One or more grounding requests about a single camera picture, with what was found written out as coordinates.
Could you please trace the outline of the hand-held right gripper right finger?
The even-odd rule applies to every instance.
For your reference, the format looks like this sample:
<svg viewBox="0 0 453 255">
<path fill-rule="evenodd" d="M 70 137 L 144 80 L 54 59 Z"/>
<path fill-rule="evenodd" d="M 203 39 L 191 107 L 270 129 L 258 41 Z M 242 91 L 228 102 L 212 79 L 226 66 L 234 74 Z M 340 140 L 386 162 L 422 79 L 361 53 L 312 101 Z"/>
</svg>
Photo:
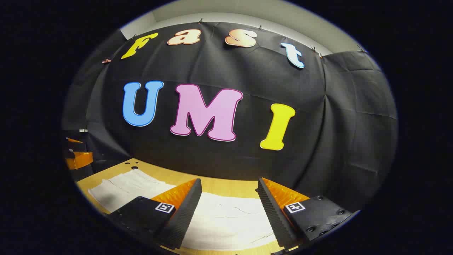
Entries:
<svg viewBox="0 0 453 255">
<path fill-rule="evenodd" d="M 266 178 L 259 178 L 256 192 L 283 248 L 308 246 L 352 217 L 325 196 L 308 197 Z"/>
</svg>

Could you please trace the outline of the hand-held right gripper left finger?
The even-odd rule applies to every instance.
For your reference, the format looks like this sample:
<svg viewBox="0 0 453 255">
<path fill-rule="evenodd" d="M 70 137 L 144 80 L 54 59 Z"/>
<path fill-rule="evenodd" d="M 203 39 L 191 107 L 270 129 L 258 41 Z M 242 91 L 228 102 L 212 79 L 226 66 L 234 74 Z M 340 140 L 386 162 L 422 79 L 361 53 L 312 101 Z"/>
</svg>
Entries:
<svg viewBox="0 0 453 255">
<path fill-rule="evenodd" d="M 179 249 L 201 195 L 196 178 L 151 199 L 138 196 L 106 217 L 143 244 Z"/>
</svg>

